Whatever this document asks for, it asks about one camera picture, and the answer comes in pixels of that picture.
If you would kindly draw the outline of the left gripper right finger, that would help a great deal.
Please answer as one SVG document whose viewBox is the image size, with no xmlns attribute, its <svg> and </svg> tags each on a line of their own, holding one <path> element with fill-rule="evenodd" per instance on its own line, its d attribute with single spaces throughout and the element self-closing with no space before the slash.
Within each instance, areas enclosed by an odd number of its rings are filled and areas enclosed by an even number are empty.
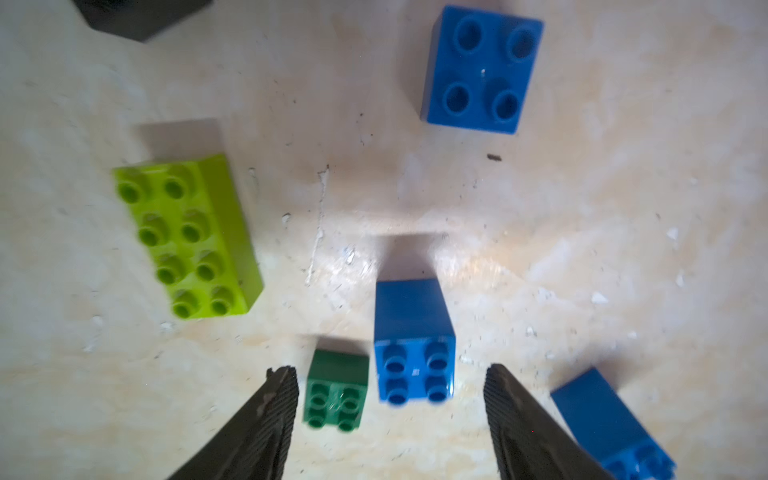
<svg viewBox="0 0 768 480">
<path fill-rule="evenodd" d="M 611 477 L 504 365 L 487 369 L 483 398 L 502 479 Z"/>
</svg>

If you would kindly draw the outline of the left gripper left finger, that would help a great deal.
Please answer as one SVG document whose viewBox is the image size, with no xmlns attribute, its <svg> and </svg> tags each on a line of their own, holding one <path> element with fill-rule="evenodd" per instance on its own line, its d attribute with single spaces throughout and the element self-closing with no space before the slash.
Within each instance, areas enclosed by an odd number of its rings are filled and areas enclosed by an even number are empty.
<svg viewBox="0 0 768 480">
<path fill-rule="evenodd" d="M 172 479 L 280 479 L 299 398 L 296 369 L 269 369 L 262 387 Z"/>
</svg>

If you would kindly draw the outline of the blue square lego brick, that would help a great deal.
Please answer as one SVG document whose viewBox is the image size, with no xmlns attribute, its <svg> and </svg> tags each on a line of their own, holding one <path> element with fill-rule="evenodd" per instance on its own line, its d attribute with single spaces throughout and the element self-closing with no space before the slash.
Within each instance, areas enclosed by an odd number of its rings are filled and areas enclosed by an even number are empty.
<svg viewBox="0 0 768 480">
<path fill-rule="evenodd" d="M 515 134 L 543 33 L 538 19 L 444 7 L 432 30 L 421 119 Z"/>
</svg>

